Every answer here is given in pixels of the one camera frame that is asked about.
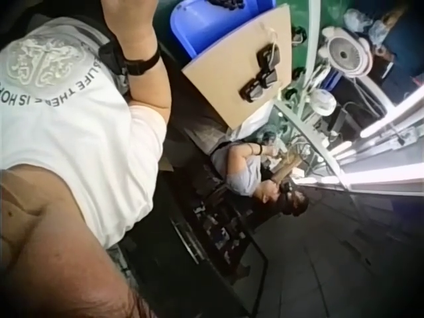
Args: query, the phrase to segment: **white desk fan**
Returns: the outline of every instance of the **white desk fan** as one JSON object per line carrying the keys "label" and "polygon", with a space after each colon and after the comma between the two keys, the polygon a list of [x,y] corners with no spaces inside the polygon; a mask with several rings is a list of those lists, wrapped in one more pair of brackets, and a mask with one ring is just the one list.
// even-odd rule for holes
{"label": "white desk fan", "polygon": [[322,30],[326,43],[318,54],[349,78],[365,76],[372,68],[371,46],[365,38],[356,37],[342,28],[329,26]]}

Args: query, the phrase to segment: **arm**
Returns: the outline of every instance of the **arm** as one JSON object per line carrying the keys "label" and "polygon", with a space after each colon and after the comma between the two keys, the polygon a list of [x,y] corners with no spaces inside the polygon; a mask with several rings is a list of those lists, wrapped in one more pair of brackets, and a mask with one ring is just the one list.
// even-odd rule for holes
{"label": "arm", "polygon": [[302,159],[298,154],[295,155],[291,162],[287,162],[287,160],[282,160],[278,164],[278,168],[276,173],[271,177],[271,180],[277,184],[282,183],[282,181],[286,178],[286,176],[293,170],[293,168],[300,165]]}
{"label": "arm", "polygon": [[[101,0],[109,29],[117,37],[127,60],[149,60],[158,48],[152,26],[157,0]],[[141,76],[129,76],[129,105],[143,105],[168,122],[171,89],[162,59]]]}
{"label": "arm", "polygon": [[[272,146],[262,146],[262,154],[275,156],[276,149]],[[237,174],[247,167],[246,158],[249,156],[259,156],[260,145],[254,143],[236,144],[229,149],[227,174]]]}
{"label": "arm", "polygon": [[[120,42],[127,60],[148,60],[157,50],[158,41],[151,28],[139,41]],[[157,111],[166,122],[171,113],[171,89],[162,59],[142,76],[129,76],[129,105],[144,105]]]}

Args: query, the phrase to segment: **fan grille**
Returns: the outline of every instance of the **fan grille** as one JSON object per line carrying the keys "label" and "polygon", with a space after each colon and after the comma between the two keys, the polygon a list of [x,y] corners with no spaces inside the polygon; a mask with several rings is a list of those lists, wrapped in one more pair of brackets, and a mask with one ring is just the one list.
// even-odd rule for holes
{"label": "fan grille", "polygon": [[345,38],[334,38],[329,43],[329,53],[336,65],[346,71],[360,67],[361,55],[353,43]]}

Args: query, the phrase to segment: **person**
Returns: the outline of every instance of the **person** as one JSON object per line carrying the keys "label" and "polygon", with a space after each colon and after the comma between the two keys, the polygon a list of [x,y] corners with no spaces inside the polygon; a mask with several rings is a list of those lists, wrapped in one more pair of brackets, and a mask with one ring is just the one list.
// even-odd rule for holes
{"label": "person", "polygon": [[261,156],[280,155],[280,150],[272,145],[230,142],[219,146],[212,153],[211,161],[231,191],[253,197],[274,212],[299,216],[309,205],[307,196],[300,190],[284,191],[282,187],[295,162],[282,165],[271,178],[262,181]]}
{"label": "person", "polygon": [[0,52],[2,282],[35,317],[154,317],[105,249],[152,209],[171,107],[157,0],[101,4],[126,61],[144,67],[128,68],[129,102],[97,56],[109,39],[77,19]]}

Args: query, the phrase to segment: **gray t-shirt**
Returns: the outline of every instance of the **gray t-shirt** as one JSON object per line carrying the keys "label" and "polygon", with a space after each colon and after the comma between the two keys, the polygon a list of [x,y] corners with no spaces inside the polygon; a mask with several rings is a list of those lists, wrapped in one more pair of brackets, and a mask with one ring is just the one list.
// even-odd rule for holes
{"label": "gray t-shirt", "polygon": [[260,156],[247,157],[246,169],[237,174],[227,175],[228,152],[234,144],[231,143],[216,150],[211,157],[212,163],[231,190],[240,195],[252,196],[260,183]]}

